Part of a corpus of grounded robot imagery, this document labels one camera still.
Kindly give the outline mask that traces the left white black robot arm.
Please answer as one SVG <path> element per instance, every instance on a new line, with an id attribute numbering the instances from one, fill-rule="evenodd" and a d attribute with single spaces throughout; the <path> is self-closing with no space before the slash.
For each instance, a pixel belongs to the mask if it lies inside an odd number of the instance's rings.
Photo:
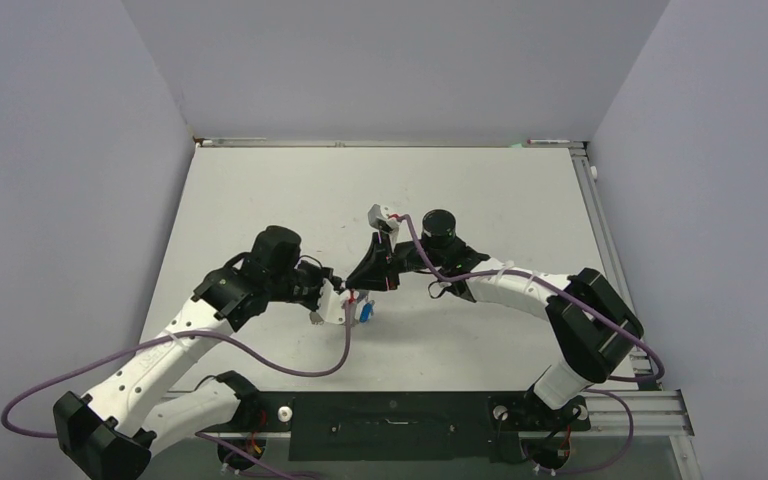
<path id="1" fill-rule="evenodd" d="M 332 269 L 302 261 L 300 246 L 295 232 L 267 227 L 250 251 L 206 274 L 147 348 L 85 394 L 65 393 L 53 407 L 61 450 L 91 479 L 136 479 L 154 456 L 207 427 L 252 426 L 257 390 L 234 372 L 173 400 L 164 396 L 271 302 L 301 305 L 321 321 L 349 325 L 356 293 Z"/>

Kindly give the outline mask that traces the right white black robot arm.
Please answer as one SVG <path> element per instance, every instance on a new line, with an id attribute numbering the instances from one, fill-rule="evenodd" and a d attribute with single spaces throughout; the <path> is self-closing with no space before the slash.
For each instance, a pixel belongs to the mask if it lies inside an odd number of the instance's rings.
<path id="1" fill-rule="evenodd" d="M 409 227 L 407 215 L 374 205 L 368 220 L 370 246 L 346 285 L 351 290 L 392 291 L 400 277 L 425 271 L 443 292 L 472 303 L 501 305 L 549 323 L 561 357 L 527 391 L 525 414 L 539 428 L 549 428 L 565 406 L 614 372 L 638 346 L 644 328 L 609 281 L 597 270 L 549 274 L 522 269 L 470 247 L 456 233 L 455 216 L 443 209 L 427 212 L 420 231 L 399 241 Z"/>

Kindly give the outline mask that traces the blue key tag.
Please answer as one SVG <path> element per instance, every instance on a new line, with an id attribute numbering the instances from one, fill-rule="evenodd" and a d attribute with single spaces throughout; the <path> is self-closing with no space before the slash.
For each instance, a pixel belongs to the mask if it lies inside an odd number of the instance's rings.
<path id="1" fill-rule="evenodd" d="M 357 313 L 357 321 L 360 324 L 367 323 L 374 315 L 374 308 L 375 308 L 374 300 L 364 301 L 362 304 L 360 304 L 359 310 Z"/>

